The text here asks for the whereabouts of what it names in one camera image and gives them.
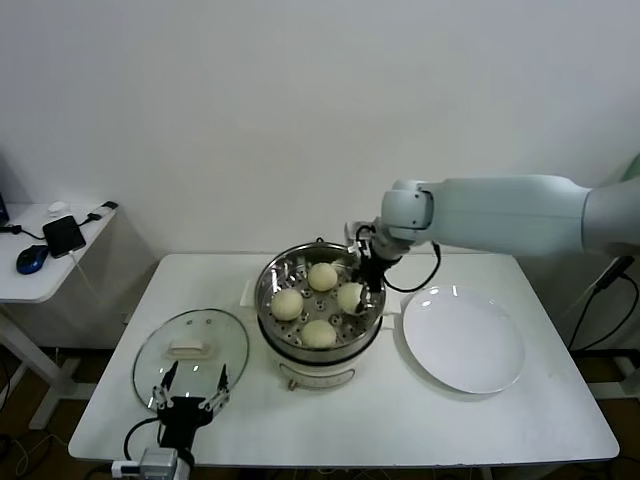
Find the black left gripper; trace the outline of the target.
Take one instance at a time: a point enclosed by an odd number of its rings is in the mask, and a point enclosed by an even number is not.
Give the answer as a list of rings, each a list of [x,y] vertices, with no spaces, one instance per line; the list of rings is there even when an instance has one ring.
[[[215,393],[206,400],[203,397],[171,399],[170,390],[178,366],[179,363],[174,362],[164,373],[160,383],[152,387],[151,409],[159,410],[158,418],[164,426],[161,445],[192,445],[197,430],[210,424],[213,413],[222,410],[230,399],[226,364],[222,367]]]

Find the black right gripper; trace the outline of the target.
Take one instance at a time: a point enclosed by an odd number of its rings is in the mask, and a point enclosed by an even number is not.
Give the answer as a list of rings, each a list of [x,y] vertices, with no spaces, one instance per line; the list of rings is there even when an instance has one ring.
[[[357,251],[359,267],[354,276],[366,285],[369,291],[366,293],[365,287],[360,283],[354,284],[353,310],[355,313],[361,313],[366,307],[367,311],[376,311],[379,307],[379,293],[384,287],[386,271],[395,265],[395,261],[382,258],[367,242],[358,242]]]

